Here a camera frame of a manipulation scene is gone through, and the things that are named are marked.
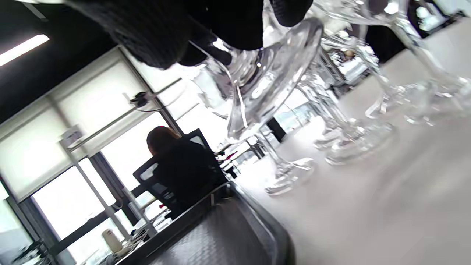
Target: desk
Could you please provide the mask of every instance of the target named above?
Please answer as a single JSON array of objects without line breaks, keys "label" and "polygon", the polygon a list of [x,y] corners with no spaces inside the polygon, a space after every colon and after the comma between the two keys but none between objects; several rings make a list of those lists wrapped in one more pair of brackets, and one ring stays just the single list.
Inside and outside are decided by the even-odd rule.
[{"label": "desk", "polygon": [[[471,77],[471,20],[449,26],[427,43],[444,67]],[[409,51],[384,66],[395,83],[427,75]],[[340,100],[362,118],[381,91],[368,78]],[[309,182],[278,197],[264,191],[274,174],[265,158],[236,182],[290,233],[300,265],[471,264],[471,117],[417,126],[401,114],[389,149],[346,166],[331,166],[312,147],[315,119],[278,147],[288,160],[313,157]]]}]

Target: fluorescent light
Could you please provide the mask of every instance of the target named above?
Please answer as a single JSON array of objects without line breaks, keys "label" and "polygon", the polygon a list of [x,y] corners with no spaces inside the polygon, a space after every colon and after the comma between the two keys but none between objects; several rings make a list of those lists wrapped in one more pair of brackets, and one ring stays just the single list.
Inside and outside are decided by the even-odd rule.
[{"label": "fluorescent light", "polygon": [[0,54],[0,66],[6,64],[7,62],[21,56],[24,53],[31,51],[32,49],[38,47],[39,45],[47,42],[49,38],[44,35],[36,35],[29,40],[21,43],[20,45],[14,47],[13,49],[6,51],[3,54]]},{"label": "fluorescent light", "polygon": [[63,4],[64,0],[17,0],[24,3],[31,3],[31,4]]}]

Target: black glove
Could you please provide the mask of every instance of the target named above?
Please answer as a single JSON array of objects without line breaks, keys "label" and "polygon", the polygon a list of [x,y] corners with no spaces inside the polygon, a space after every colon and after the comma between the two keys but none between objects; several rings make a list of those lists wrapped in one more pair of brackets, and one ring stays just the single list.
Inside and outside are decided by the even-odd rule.
[{"label": "black glove", "polygon": [[[270,0],[283,26],[299,23],[312,0]],[[167,69],[193,66],[206,56],[189,43],[190,17],[234,48],[263,46],[263,0],[69,0],[68,5],[100,23],[136,59]]]}]

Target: white window blind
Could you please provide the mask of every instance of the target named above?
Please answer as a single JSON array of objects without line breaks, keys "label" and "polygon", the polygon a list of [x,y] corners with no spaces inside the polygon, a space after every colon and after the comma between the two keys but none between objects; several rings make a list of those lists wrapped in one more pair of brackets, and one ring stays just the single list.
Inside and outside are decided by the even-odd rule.
[{"label": "white window blind", "polygon": [[0,170],[17,199],[24,199],[69,166],[58,144],[65,130],[57,113],[43,101],[2,124]]},{"label": "white window blind", "polygon": [[[129,111],[129,98],[145,88],[114,49],[63,82],[51,93],[71,125],[78,124],[85,138],[98,132]],[[156,108],[152,103],[146,109]],[[151,113],[134,111],[115,125],[91,139],[84,146],[89,155]]]},{"label": "white window blind", "polygon": [[187,68],[190,68],[175,64],[167,70],[161,70],[137,61],[127,51],[125,54],[154,92],[160,91],[162,88],[179,79],[186,74]]},{"label": "white window blind", "polygon": [[197,89],[199,88],[193,82],[182,80],[159,94],[159,98],[172,117],[178,120],[191,108],[201,103]]}]

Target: ceiling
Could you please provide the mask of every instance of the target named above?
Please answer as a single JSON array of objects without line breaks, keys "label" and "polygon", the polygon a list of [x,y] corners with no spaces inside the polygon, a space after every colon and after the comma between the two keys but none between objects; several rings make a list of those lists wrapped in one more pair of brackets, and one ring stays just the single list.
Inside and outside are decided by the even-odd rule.
[{"label": "ceiling", "polygon": [[115,43],[94,21],[64,5],[0,0],[0,54],[45,34],[50,40],[0,66],[0,123],[82,69]]}]

